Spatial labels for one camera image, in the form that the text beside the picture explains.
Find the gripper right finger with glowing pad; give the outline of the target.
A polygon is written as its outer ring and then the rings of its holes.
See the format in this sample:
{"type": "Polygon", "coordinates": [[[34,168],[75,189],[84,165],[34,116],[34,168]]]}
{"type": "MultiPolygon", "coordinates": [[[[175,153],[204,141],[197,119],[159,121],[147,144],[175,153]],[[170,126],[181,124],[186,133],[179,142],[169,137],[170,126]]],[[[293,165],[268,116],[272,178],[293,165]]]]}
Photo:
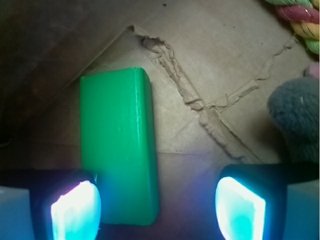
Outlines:
{"type": "Polygon", "coordinates": [[[317,163],[230,164],[215,189],[215,213],[226,240],[317,240],[317,163]]]}

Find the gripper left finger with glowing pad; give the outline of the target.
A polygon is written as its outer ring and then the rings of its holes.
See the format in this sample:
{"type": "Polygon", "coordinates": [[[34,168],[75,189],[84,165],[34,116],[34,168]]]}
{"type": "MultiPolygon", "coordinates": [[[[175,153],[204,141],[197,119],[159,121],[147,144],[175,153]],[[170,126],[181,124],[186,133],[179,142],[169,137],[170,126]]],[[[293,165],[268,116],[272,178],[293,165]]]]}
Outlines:
{"type": "Polygon", "coordinates": [[[0,172],[2,240],[94,240],[100,219],[100,193],[86,170],[0,172]]]}

